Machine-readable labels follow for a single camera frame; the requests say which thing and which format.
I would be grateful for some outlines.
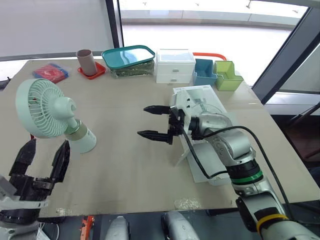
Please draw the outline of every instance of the blue storage box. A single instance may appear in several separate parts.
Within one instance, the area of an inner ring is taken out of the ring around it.
[[[195,59],[195,78],[193,85],[213,85],[218,76],[214,73],[214,62],[209,59]]]

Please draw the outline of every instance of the robotic arm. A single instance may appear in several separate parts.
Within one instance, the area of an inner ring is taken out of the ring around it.
[[[47,197],[55,184],[62,183],[69,165],[70,146],[65,141],[55,153],[50,177],[26,175],[36,154],[36,139],[28,141],[19,151],[10,180],[0,175],[0,239],[35,239],[40,210],[48,206]]]
[[[191,131],[193,140],[205,138],[226,167],[232,187],[239,195],[236,205],[248,230],[258,232],[265,240],[320,239],[286,216],[272,186],[255,160],[256,152],[246,135],[237,129],[215,134],[218,130],[231,127],[231,121],[219,113],[192,116],[189,102],[190,98],[183,91],[173,95],[170,107],[146,107],[144,110],[152,114],[169,114],[168,132],[145,130],[138,134],[169,144],[172,144],[173,136],[184,135],[191,148],[188,131]]]

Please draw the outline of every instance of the small drawer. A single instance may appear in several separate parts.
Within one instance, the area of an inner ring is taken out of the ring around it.
[[[160,74],[156,76],[157,84],[188,84],[192,80],[192,75],[172,75],[172,74]]]
[[[187,75],[192,74],[195,69],[194,64],[158,64],[157,75]]]

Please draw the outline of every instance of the table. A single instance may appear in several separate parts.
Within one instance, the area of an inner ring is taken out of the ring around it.
[[[19,149],[29,140],[15,109],[19,84],[33,78],[32,71],[48,60],[30,60],[0,92],[0,174],[8,177]],[[187,161],[175,161],[183,153],[178,137],[173,145],[150,141],[141,130],[167,131],[168,117],[143,111],[149,105],[168,105],[172,88],[185,84],[156,84],[152,76],[113,78],[109,73],[95,79],[82,77],[77,60],[55,60],[70,67],[70,77],[57,85],[76,105],[76,117],[96,135],[96,147],[84,154],[71,153],[63,183],[48,198],[49,207],[41,217],[113,213],[138,213],[187,209],[236,207],[238,197],[231,185],[195,184]],[[214,89],[227,111],[250,128],[260,139],[290,202],[317,200],[320,190],[285,136],[264,110],[252,90],[243,82],[235,92]],[[38,139],[36,156],[27,174],[47,177],[64,137]],[[269,177],[275,192],[280,191],[262,154],[256,160]]]

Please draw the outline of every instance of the cup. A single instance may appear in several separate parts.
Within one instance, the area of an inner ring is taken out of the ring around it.
[[[75,55],[85,75],[93,76],[97,74],[98,70],[91,50],[82,49],[77,51]]]

